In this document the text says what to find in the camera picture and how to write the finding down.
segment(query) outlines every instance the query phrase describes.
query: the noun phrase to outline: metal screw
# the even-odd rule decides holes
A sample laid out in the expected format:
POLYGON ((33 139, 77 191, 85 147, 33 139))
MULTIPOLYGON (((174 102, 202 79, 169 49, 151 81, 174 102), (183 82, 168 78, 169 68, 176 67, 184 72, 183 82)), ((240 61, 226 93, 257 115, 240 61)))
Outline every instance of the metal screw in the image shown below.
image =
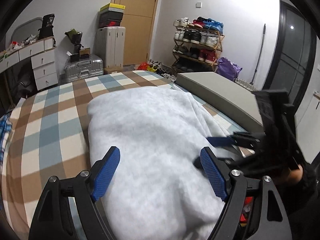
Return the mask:
POLYGON ((57 180, 57 177, 56 176, 52 176, 50 177, 49 181, 50 182, 55 182, 57 180))
POLYGON ((232 174, 233 176, 235 176, 235 177, 238 177, 238 176, 240 176, 240 171, 238 171, 238 170, 232 170, 232 171, 231 171, 231 174, 232 174))
POLYGON ((271 178, 269 176, 263 176, 264 181, 266 182, 270 182, 271 178))
POLYGON ((89 171, 81 171, 80 176, 81 177, 87 177, 89 175, 89 171))

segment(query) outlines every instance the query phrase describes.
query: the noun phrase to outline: plaid bedsheet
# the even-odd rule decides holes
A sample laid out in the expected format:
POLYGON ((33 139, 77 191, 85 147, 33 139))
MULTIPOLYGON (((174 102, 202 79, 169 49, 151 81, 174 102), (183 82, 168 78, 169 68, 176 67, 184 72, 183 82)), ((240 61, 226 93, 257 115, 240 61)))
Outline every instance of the plaid bedsheet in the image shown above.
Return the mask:
MULTIPOLYGON (((170 89, 174 85, 148 71, 114 73, 45 90, 17 105, 10 117, 12 132, 4 153, 1 189, 7 220, 21 239, 28 239, 48 178, 70 178, 90 168, 87 104, 101 94, 141 86, 170 89)), ((195 99, 230 133, 243 130, 195 99)))

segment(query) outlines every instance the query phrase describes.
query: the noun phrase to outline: purple bag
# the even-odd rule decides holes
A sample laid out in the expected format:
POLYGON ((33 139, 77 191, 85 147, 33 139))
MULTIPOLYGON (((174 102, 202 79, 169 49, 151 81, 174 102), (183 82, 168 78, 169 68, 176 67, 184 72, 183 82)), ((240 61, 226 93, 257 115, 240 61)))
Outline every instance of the purple bag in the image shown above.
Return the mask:
POLYGON ((220 76, 223 76, 234 82, 238 78, 241 70, 242 68, 240 68, 237 64, 232 63, 225 57, 218 59, 217 73, 220 76))

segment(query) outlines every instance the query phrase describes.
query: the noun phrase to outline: white sneaker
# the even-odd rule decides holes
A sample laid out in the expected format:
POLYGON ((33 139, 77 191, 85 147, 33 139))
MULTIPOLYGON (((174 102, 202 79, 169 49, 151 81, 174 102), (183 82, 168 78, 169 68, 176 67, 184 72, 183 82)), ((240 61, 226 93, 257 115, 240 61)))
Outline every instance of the white sneaker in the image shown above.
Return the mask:
POLYGON ((218 44, 218 38, 217 37, 210 37, 208 36, 207 41, 205 42, 206 46, 214 48, 218 44))
POLYGON ((187 27, 189 23, 189 18, 183 18, 180 20, 180 26, 187 27))
POLYGON ((205 45, 205 43, 206 43, 206 41, 207 41, 207 37, 208 37, 208 36, 206 36, 206 35, 202 35, 202 36, 201 36, 200 44, 205 45))
POLYGON ((175 20, 175 21, 173 22, 173 26, 176 26, 176 27, 180 26, 180 21, 181 21, 181 19, 175 20))
POLYGON ((180 32, 180 36, 179 36, 179 41, 182 41, 183 36, 184 36, 184 31, 181 31, 181 32, 180 32))
POLYGON ((178 40, 178 39, 179 39, 179 37, 180 37, 180 32, 181 32, 181 31, 176 31, 176 33, 174 34, 174 39, 175 39, 175 40, 178 40))

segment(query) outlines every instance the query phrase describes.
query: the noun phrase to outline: plastic bag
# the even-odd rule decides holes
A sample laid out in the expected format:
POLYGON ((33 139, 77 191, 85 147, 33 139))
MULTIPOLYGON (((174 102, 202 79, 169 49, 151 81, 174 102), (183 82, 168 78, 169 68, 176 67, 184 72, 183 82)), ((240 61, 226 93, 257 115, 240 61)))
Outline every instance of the plastic bag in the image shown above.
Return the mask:
POLYGON ((242 68, 240 68, 237 64, 232 63, 225 57, 218 59, 217 73, 220 76, 223 76, 234 82, 238 78, 241 70, 242 68))
POLYGON ((148 70, 149 64, 148 62, 142 62, 137 70, 148 70))

